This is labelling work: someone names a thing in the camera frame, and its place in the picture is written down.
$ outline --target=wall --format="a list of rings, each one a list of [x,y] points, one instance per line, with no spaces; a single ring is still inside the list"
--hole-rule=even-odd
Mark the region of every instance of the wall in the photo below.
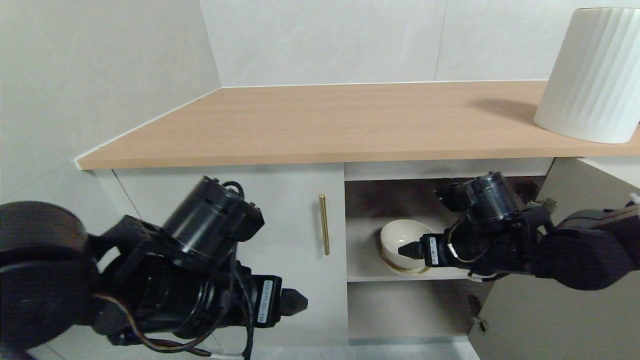
[[[72,160],[220,81],[197,1],[0,1],[0,85],[1,201],[53,202],[100,233],[122,212]],[[78,327],[35,353],[159,355]]]
[[[547,79],[572,12],[637,0],[201,0],[222,86]]]

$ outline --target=black robotic arm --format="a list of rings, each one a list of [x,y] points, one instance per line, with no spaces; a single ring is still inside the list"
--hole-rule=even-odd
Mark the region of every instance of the black robotic arm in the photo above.
[[[78,324],[114,345],[210,356],[196,346],[213,330],[243,326],[248,359],[255,327],[273,327],[307,308],[302,294],[282,288],[282,278],[254,275],[236,259],[237,244],[263,225],[240,184],[208,177],[164,226],[125,216],[100,236],[55,205],[4,204],[2,349],[29,349]],[[112,248],[120,255],[99,274],[96,264]],[[191,341],[148,338],[153,332]]]
[[[399,249],[427,266],[468,269],[492,281],[506,274],[551,278],[577,290],[604,289],[640,268],[640,209],[583,210],[557,226],[546,204],[518,209],[500,172],[437,189],[460,219]]]

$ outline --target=cabinet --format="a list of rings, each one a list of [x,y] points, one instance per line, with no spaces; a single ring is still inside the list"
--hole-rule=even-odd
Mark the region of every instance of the cabinet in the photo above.
[[[142,219],[162,224],[203,176],[242,184],[266,225],[238,249],[255,274],[275,274],[308,298],[308,309],[272,329],[256,329],[255,346],[324,346],[347,342],[347,280],[342,163],[116,170]],[[318,196],[326,196],[330,255],[323,249]],[[220,329],[223,348],[243,348],[243,328]]]
[[[638,184],[638,161],[557,158],[553,165],[540,159],[524,166],[515,160],[484,160],[482,167],[465,161],[467,165],[413,163],[425,165],[427,170],[418,172],[406,163],[340,163],[125,169],[115,174],[140,216],[157,224],[203,175],[244,186],[246,198],[261,207],[266,225],[240,245],[239,259],[255,273],[281,276],[285,287],[309,299],[306,311],[283,318],[273,329],[258,330],[257,347],[451,341],[468,334],[481,359],[548,359],[557,352],[567,358],[630,356],[640,321],[633,307],[640,295],[637,274],[596,292],[524,275],[479,284],[455,268],[407,278],[386,267],[375,242],[376,231],[396,218],[414,218],[435,231],[450,226],[455,214],[432,196],[434,187],[451,182],[446,177],[502,170],[511,182],[543,182],[538,198],[556,200],[553,220],[558,223],[580,209],[624,205],[630,192],[640,192],[629,184]],[[329,256],[323,251],[320,193],[327,198]],[[470,294],[484,303],[481,317],[488,331],[481,332],[472,319]],[[244,345],[241,328],[221,329],[214,336],[226,349]],[[612,349],[617,352],[607,356]]]
[[[620,208],[640,193],[629,183],[638,184],[639,159],[607,162],[556,159],[539,195],[558,203],[554,223],[582,209]],[[476,325],[468,338],[483,360],[635,359],[639,297],[640,272],[600,291],[510,275],[495,283],[480,313],[488,330]]]

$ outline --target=ribbed lamp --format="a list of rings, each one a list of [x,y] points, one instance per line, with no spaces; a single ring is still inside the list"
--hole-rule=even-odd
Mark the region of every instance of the ribbed lamp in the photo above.
[[[534,121],[592,142],[631,139],[640,121],[640,9],[573,13]]]

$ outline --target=door handle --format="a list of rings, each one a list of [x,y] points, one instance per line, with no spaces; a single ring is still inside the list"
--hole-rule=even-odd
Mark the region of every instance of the door handle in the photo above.
[[[326,219],[326,196],[324,196],[324,194],[322,193],[320,194],[320,196],[318,196],[318,199],[320,200],[320,221],[322,223],[324,254],[329,255],[331,254],[331,249],[329,246],[329,225],[327,224]]]

